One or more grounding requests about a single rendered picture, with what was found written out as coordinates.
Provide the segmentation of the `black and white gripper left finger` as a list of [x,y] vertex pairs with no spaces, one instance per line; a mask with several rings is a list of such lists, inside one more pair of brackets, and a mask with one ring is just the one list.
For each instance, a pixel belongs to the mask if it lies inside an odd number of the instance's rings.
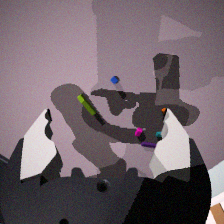
[[4,170],[0,206],[5,224],[17,224],[27,198],[44,183],[60,178],[63,162],[51,141],[50,110],[45,109],[19,139]]

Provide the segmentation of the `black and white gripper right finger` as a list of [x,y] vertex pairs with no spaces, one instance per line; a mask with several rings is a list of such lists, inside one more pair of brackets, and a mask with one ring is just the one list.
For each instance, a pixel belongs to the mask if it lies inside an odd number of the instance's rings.
[[[166,120],[167,119],[167,120]],[[206,224],[211,207],[211,182],[194,139],[168,108],[162,120],[162,140],[149,167],[154,180],[170,187],[185,204],[192,224]]]

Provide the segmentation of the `turquoise rod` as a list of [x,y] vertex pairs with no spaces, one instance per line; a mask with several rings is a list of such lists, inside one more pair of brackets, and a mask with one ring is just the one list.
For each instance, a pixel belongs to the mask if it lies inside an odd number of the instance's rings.
[[162,137],[162,136],[161,136],[161,132],[158,132],[158,131],[157,131],[157,132],[156,132],[156,136],[157,136],[157,137]]

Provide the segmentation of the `purple rod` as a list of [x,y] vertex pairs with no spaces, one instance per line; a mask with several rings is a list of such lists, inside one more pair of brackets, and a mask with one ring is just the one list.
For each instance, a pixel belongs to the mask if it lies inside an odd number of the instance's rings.
[[156,145],[157,145],[157,144],[155,144],[155,143],[144,142],[144,141],[141,142],[141,146],[143,146],[143,147],[155,148]]

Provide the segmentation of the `lime green rod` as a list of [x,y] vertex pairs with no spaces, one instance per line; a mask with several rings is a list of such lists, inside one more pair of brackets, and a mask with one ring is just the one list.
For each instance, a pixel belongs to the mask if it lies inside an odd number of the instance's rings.
[[96,110],[92,107],[92,105],[87,101],[87,99],[83,96],[83,94],[79,95],[77,99],[82,103],[82,105],[88,110],[91,115],[96,114]]

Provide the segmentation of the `short magenta rod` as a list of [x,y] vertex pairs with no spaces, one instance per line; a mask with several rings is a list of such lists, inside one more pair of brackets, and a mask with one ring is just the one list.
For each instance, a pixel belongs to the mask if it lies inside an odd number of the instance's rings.
[[135,136],[140,136],[140,134],[141,134],[141,132],[142,132],[142,129],[141,128],[137,128],[137,130],[136,130],[136,132],[135,132]]

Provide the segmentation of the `small blue cube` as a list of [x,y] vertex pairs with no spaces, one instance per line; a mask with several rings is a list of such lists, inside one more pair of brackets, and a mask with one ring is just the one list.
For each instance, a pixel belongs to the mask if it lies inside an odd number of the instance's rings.
[[113,77],[111,78],[111,81],[112,81],[113,84],[115,84],[115,83],[118,81],[118,79],[117,79],[115,76],[113,76]]

